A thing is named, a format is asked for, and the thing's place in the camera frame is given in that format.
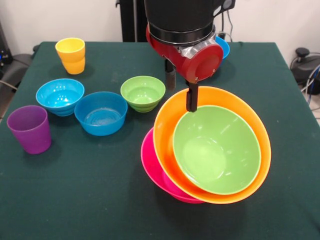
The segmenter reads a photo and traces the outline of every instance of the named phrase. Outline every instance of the plastic bowl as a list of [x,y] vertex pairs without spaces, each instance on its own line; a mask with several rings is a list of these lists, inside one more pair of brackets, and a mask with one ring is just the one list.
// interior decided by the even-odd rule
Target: plastic bowl
[[215,37],[215,42],[217,44],[219,44],[220,47],[222,48],[222,50],[223,50],[223,58],[222,58],[222,60],[225,60],[228,57],[229,53],[230,53],[229,44],[219,36]]
[[85,87],[77,80],[61,78],[42,85],[35,94],[36,101],[49,112],[65,117],[74,113]]
[[166,86],[152,76],[135,76],[122,84],[120,92],[134,110],[147,113],[163,98]]
[[75,106],[74,115],[87,133],[106,136],[124,125],[127,110],[128,104],[122,96],[100,91],[82,98]]
[[149,178],[162,190],[175,199],[189,204],[201,204],[203,201],[193,198],[178,188],[161,168],[154,147],[153,131],[146,134],[141,146],[141,161],[143,168]]
[[187,112],[173,133],[175,159],[191,182],[214,194],[235,194],[258,174],[258,139],[242,117],[220,106]]
[[230,195],[207,192],[192,183],[181,171],[174,156],[173,133],[186,111],[188,89],[177,92],[159,110],[153,130],[154,148],[162,169],[173,183],[188,195],[213,204],[231,204],[252,195],[266,179],[271,164],[271,146],[266,128],[255,111],[236,95],[210,86],[200,86],[198,106],[215,105],[241,116],[254,131],[261,151],[261,166],[256,178],[244,190]]

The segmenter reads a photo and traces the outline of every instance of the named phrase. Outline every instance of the light green bowl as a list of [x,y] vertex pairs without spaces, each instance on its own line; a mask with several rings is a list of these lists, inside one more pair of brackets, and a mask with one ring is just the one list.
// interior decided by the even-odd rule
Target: light green bowl
[[239,115],[220,106],[187,112],[173,133],[175,159],[191,182],[219,195],[235,194],[256,178],[258,139]]
[[166,86],[152,76],[135,76],[125,81],[120,89],[122,97],[137,112],[153,110],[166,92]]

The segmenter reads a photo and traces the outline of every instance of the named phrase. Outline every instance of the table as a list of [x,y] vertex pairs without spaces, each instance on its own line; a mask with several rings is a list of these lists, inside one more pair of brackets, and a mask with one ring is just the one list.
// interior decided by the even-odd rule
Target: table
[[[231,43],[218,72],[201,85],[245,100],[268,131],[271,167],[264,184],[234,204],[182,203],[144,172],[141,143],[167,91],[149,113],[128,110],[117,133],[85,133],[74,115],[49,114],[52,146],[29,155],[5,121],[37,104],[37,89],[70,77],[53,42],[43,42],[0,124],[1,240],[262,240],[320,238],[320,128],[274,43]],[[137,75],[164,80],[164,61],[147,43],[88,42],[85,94],[120,93]],[[179,76],[179,91],[186,87]]]

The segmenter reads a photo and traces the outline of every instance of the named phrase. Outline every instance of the light blue bowl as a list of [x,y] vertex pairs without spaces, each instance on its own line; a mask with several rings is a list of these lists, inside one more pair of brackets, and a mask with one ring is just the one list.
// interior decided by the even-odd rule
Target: light blue bowl
[[35,94],[36,101],[49,112],[65,117],[75,112],[85,87],[77,80],[61,78],[42,85]]
[[118,131],[128,111],[126,100],[114,92],[100,91],[82,98],[74,115],[83,129],[95,136],[106,136]]
[[215,37],[215,41],[216,41],[216,43],[217,44],[219,44],[219,46],[222,48],[222,50],[223,50],[223,58],[222,58],[222,61],[224,61],[227,57],[228,57],[228,55],[229,55],[229,53],[230,53],[230,46],[229,46],[229,44],[225,41],[225,40],[223,40],[221,37],[219,37],[219,36],[216,36]]

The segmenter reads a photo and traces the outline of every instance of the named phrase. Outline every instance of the cup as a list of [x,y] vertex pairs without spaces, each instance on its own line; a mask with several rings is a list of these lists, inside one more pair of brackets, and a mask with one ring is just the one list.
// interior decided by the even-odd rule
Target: cup
[[51,145],[48,113],[43,107],[20,107],[9,115],[6,124],[28,154],[41,154]]
[[69,74],[76,75],[85,70],[85,41],[76,37],[64,38],[56,43],[55,50]]

